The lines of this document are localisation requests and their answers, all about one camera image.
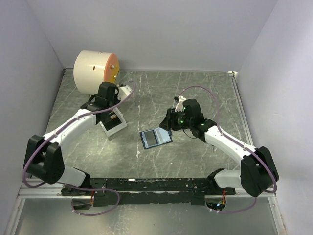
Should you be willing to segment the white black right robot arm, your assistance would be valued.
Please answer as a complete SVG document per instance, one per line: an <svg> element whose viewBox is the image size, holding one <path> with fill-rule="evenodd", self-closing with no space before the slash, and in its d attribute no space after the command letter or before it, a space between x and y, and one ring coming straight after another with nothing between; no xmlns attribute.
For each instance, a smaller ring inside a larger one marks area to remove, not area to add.
<svg viewBox="0 0 313 235"><path fill-rule="evenodd" d="M263 192L276 192L279 175L268 148L246 144L223 130L216 122L204 117L195 99L175 97L174 108L167 110L159 125L166 131L190 130L194 138L211 144L231 157L238 170L218 169L208 176L208 191L217 195L224 188L242 188L252 197Z"/></svg>

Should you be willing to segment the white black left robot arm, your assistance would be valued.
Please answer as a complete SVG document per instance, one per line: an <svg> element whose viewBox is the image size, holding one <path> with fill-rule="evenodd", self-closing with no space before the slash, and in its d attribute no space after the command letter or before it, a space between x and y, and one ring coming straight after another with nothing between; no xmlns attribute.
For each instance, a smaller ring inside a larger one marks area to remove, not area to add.
<svg viewBox="0 0 313 235"><path fill-rule="evenodd" d="M79 195L86 195L91 190L90 175L68 167L64 163L64 154L68 145L91 127L104 121L106 115L117 107L119 88L110 82L100 84L98 93L81 106L74 116L60 127L44 136L33 135L27 143L24 166L23 182L30 174L42 180L42 184L64 183L73 185Z"/></svg>

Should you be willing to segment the blue leather card holder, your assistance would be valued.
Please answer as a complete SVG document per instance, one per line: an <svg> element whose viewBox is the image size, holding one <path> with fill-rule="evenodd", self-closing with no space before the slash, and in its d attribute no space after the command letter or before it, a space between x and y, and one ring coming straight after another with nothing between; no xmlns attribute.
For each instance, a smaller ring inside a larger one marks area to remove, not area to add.
<svg viewBox="0 0 313 235"><path fill-rule="evenodd" d="M149 131L149 130L146 130L146 131L142 131L140 132L140 137L141 137L141 141L142 141L142 145L143 145L143 148L144 149L149 149L149 148L153 148L153 147L157 147L157 146L160 146L160 145L164 145L164 144L167 144L167 143L171 143L173 141L172 139L172 132L171 131L166 131L162 128L155 128L155 129L150 129L150 130L154 130L155 132L155 135L156 135L156 139L157 139L157 144L156 145L153 145L153 146L150 146L148 147L145 143L145 139L143 137L143 133L146 132L146 131Z"/></svg>

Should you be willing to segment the white plastic card tray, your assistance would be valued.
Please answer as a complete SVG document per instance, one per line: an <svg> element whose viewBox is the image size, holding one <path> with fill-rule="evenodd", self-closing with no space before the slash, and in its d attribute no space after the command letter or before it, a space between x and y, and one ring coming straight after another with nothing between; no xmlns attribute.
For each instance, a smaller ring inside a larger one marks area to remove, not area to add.
<svg viewBox="0 0 313 235"><path fill-rule="evenodd" d="M99 123L107 137L116 134L128 126L118 108L114 108L103 115L103 119Z"/></svg>

